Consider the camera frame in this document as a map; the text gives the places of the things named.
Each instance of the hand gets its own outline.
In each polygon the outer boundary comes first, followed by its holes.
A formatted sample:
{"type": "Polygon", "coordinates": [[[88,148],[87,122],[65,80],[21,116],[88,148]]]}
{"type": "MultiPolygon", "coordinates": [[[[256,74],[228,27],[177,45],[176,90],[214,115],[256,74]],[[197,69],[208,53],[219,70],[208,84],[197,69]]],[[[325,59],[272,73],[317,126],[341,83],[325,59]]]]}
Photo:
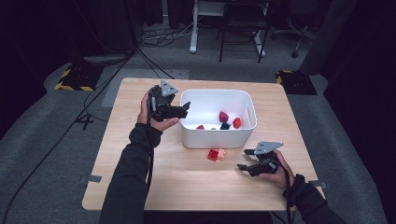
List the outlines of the hand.
{"type": "MultiPolygon", "coordinates": [[[[137,123],[147,124],[148,120],[148,101],[149,101],[149,93],[146,92],[145,96],[142,99],[140,104],[140,114],[137,116],[137,123]]],[[[178,118],[166,119],[162,122],[158,122],[155,119],[150,120],[151,127],[157,129],[158,131],[165,131],[166,129],[174,126],[178,123],[178,118]]]]}
{"type": "MultiPolygon", "coordinates": [[[[282,163],[282,165],[288,171],[289,176],[290,176],[290,186],[292,186],[294,183],[293,171],[290,169],[289,165],[286,163],[285,159],[283,158],[282,153],[276,149],[274,150],[274,152],[275,152],[277,158],[279,159],[280,163],[282,163]]],[[[282,189],[287,189],[285,173],[284,173],[282,167],[280,167],[280,166],[274,174],[260,174],[259,177],[269,180],[271,182],[274,182],[277,186],[279,186],[282,189]]]]}

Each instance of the wooden table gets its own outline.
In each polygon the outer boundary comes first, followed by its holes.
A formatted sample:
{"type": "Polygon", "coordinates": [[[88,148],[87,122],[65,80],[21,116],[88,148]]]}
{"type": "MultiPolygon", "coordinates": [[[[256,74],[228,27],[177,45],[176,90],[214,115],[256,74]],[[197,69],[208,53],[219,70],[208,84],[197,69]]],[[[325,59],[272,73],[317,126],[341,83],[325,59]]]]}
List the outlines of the wooden table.
{"type": "MultiPolygon", "coordinates": [[[[179,89],[172,105],[179,105],[180,95],[187,89],[242,90],[250,94],[258,125],[244,148],[226,149],[224,161],[207,159],[209,149],[191,149],[182,145],[181,125],[166,130],[155,148],[151,189],[146,210],[285,210],[282,189],[259,177],[241,172],[236,164],[253,164],[243,149],[255,148],[260,141],[283,142],[282,151],[295,174],[306,180],[317,180],[300,130],[287,96],[278,84],[222,82],[201,80],[167,80],[179,89]]],[[[88,210],[100,210],[108,184],[129,143],[128,135],[140,111],[140,101],[147,90],[159,85],[159,79],[125,78],[114,104],[100,146],[92,175],[101,176],[99,183],[90,182],[82,205],[88,210]]]]}

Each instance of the person's left hand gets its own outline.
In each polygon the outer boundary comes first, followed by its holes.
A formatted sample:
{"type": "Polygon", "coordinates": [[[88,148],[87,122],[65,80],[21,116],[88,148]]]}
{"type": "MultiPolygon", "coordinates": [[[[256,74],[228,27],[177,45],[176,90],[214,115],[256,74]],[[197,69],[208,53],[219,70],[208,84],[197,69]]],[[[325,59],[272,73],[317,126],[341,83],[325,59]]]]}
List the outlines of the person's left hand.
{"type": "MultiPolygon", "coordinates": [[[[149,92],[146,92],[145,96],[142,99],[140,105],[140,114],[137,116],[137,123],[147,124],[148,120],[148,101],[149,101],[149,92]]],[[[150,120],[151,127],[157,129],[158,131],[165,131],[166,129],[174,126],[179,121],[179,118],[166,119],[164,121],[158,122],[155,119],[150,120]]]]}

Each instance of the carpet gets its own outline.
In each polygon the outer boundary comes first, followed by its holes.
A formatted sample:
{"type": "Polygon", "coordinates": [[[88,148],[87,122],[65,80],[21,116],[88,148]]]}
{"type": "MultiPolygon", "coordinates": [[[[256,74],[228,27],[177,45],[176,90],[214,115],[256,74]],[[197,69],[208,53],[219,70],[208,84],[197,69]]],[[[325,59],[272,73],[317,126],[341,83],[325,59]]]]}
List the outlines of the carpet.
{"type": "MultiPolygon", "coordinates": [[[[189,79],[189,70],[164,70],[166,73],[174,77],[175,79],[189,79]]],[[[160,78],[169,79],[170,77],[164,74],[161,70],[155,72],[160,78]]],[[[143,77],[143,78],[158,78],[153,70],[150,69],[122,69],[120,72],[111,80],[107,87],[106,95],[102,101],[103,107],[113,107],[116,101],[117,93],[122,80],[126,77],[143,77]]]]}

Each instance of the white container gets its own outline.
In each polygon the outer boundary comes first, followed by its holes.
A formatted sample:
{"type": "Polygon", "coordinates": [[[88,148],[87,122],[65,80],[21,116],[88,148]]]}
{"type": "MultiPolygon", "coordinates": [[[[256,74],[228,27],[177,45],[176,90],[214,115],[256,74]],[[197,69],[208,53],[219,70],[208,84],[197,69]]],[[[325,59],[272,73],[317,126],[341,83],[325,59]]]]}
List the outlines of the white container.
{"type": "Polygon", "coordinates": [[[190,148],[243,147],[257,125],[256,112],[250,95],[239,90],[187,90],[181,94],[180,104],[191,102],[189,114],[181,119],[182,141],[190,148]],[[221,130],[219,113],[229,116],[229,130],[221,130]],[[233,120],[240,118],[239,129],[233,120]],[[204,130],[197,127],[204,125],[204,130]]]}

